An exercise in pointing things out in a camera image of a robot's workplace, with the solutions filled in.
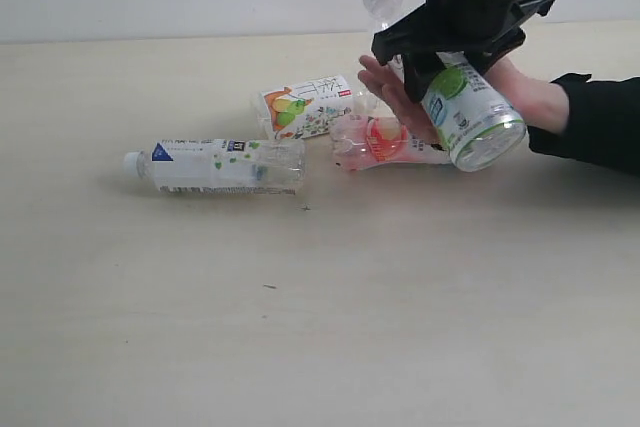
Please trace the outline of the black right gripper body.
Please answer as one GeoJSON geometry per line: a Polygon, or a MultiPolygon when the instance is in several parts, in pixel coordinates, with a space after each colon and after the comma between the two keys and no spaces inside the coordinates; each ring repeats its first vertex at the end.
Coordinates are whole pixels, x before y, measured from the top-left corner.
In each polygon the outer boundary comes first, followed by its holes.
{"type": "Polygon", "coordinates": [[[381,64],[400,55],[462,53],[479,72],[524,43],[522,25],[546,16],[555,0],[424,0],[374,35],[372,52],[381,64]]]}

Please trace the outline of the open bare human hand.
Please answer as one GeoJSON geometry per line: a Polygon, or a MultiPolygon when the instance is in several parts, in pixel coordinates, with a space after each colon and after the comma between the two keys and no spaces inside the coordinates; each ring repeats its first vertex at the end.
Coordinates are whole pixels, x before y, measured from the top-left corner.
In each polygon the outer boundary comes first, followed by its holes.
{"type": "MultiPolygon", "coordinates": [[[[363,69],[359,80],[385,102],[408,130],[424,141],[437,144],[438,134],[423,108],[410,101],[400,79],[386,66],[369,56],[359,62],[363,69]]],[[[569,119],[569,98],[564,89],[520,72],[507,58],[499,60],[485,79],[511,103],[528,126],[559,134],[569,119]]]]}

